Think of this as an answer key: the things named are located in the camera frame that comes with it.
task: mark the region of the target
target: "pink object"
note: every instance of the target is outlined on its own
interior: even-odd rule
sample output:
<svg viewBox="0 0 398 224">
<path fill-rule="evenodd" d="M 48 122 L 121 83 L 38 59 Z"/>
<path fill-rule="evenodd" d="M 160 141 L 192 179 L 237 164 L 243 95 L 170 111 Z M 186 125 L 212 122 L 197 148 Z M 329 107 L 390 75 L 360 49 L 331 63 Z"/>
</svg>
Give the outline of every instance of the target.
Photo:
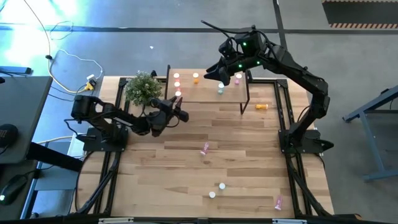
<svg viewBox="0 0 398 224">
<path fill-rule="evenodd" d="M 278 195 L 278 199 L 276 200 L 275 209 L 281 211 L 282 210 L 282 196 Z"/>
<path fill-rule="evenodd" d="M 208 148 L 209 148 L 209 143 L 206 142 L 205 146 L 203 146 L 203 149 L 200 151 L 200 154 L 205 156 L 207 154 L 207 152 L 208 152 Z"/>
</svg>

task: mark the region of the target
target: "orange striped tape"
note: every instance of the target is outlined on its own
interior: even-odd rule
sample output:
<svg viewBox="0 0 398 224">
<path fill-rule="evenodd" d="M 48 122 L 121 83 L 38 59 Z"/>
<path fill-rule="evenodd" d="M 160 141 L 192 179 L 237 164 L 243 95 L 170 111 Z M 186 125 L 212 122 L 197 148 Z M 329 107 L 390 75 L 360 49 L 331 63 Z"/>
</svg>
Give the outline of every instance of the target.
<svg viewBox="0 0 398 224">
<path fill-rule="evenodd" d="M 322 3 L 324 2 L 397 2 L 393 0 L 322 0 Z"/>
<path fill-rule="evenodd" d="M 354 24 L 354 23 L 334 23 L 329 24 L 331 28 L 346 29 L 396 29 L 398 24 Z"/>
</svg>

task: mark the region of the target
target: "concrete floor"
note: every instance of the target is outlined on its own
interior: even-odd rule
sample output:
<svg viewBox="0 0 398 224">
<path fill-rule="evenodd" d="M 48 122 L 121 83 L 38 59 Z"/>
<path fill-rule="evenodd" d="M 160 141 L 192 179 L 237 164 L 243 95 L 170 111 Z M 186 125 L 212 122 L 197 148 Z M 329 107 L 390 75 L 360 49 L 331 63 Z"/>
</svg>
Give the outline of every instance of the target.
<svg viewBox="0 0 398 224">
<path fill-rule="evenodd" d="M 70 20 L 76 26 L 205 28 L 204 19 L 216 26 L 276 29 L 272 0 L 37 0 L 28 1 L 44 24 Z M 329 29 L 321 0 L 279 0 L 285 29 Z M 9 1 L 0 12 L 0 22 L 37 25 L 23 1 Z M 279 43 L 278 34 L 269 34 Z M 331 103 L 326 117 L 316 122 L 323 139 L 335 143 L 325 153 L 326 176 L 335 213 L 359 213 L 366 220 L 396 223 L 398 178 L 365 183 L 361 176 L 376 171 L 371 151 L 359 121 L 346 124 L 341 117 L 397 84 L 396 35 L 286 35 L 295 60 L 329 83 Z M 104 75 L 133 75 L 137 70 L 166 73 L 174 68 L 207 68 L 220 57 L 217 49 L 224 36 L 217 33 L 74 32 L 53 44 L 82 58 L 95 59 Z M 35 28 L 0 31 L 0 61 L 25 65 L 34 75 L 47 75 L 48 52 L 44 33 Z M 53 74 L 76 90 L 98 67 L 59 52 Z M 255 77 L 276 77 L 259 68 Z M 54 90 L 52 94 L 72 99 Z M 63 119 L 70 117 L 71 102 L 48 97 L 34 141 L 71 135 Z M 73 124 L 79 132 L 87 125 Z M 66 211 L 45 206 L 52 194 L 41 195 L 35 212 L 59 215 Z"/>
</svg>

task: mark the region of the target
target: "wooden tabletop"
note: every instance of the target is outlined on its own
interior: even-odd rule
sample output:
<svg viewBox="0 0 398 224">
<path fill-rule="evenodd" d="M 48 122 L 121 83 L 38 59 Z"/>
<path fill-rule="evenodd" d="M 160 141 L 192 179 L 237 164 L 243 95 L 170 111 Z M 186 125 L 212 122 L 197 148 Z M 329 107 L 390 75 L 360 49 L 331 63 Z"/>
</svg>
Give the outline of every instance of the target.
<svg viewBox="0 0 398 224">
<path fill-rule="evenodd" d="M 104 77 L 99 97 L 114 103 L 118 83 L 119 77 Z M 289 91 L 297 119 L 308 105 L 307 93 L 290 80 Z M 119 167 L 112 216 L 293 217 L 286 163 L 277 137 L 274 87 L 250 84 L 250 92 L 251 102 L 243 115 L 236 103 L 184 102 L 182 109 L 189 112 L 189 122 L 166 128 L 157 138 L 130 134 Z M 268 104 L 269 109 L 256 110 L 256 103 Z M 130 113 L 139 112 L 140 108 L 131 106 Z M 210 152 L 202 156 L 206 142 Z M 83 167 L 79 206 L 98 185 L 103 157 L 104 153 L 95 152 Z M 303 164 L 309 189 L 333 213 L 321 161 L 303 154 Z M 226 184 L 224 190 L 218 189 L 221 182 Z M 213 199 L 209 198 L 211 191 L 216 192 Z M 304 211 L 302 193 L 299 189 L 297 193 Z M 274 208 L 278 195 L 282 195 L 282 211 Z"/>
<path fill-rule="evenodd" d="M 174 74 L 178 73 L 179 78 L 174 78 Z M 199 82 L 194 84 L 193 74 L 199 74 Z M 242 78 L 239 84 L 234 84 L 236 77 L 231 77 L 231 83 L 224 87 L 222 95 L 218 94 L 219 81 L 205 79 L 205 69 L 170 69 L 169 86 L 167 89 L 167 97 L 171 98 L 179 88 L 184 102 L 192 103 L 245 103 L 248 100 L 246 92 L 246 79 L 244 73 L 240 73 Z M 180 81 L 180 86 L 175 87 L 176 80 Z"/>
</svg>

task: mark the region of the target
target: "green plant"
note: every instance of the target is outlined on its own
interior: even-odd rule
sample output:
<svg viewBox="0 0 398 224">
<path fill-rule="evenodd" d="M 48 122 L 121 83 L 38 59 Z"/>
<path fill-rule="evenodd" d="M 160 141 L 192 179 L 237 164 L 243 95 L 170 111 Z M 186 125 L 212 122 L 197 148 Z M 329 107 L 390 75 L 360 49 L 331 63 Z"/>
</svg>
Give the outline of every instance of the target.
<svg viewBox="0 0 398 224">
<path fill-rule="evenodd" d="M 162 87 L 156 79 L 150 77 L 150 73 L 138 71 L 136 75 L 124 87 L 126 99 L 136 106 L 149 106 L 152 97 L 158 98 L 162 95 Z"/>
</svg>

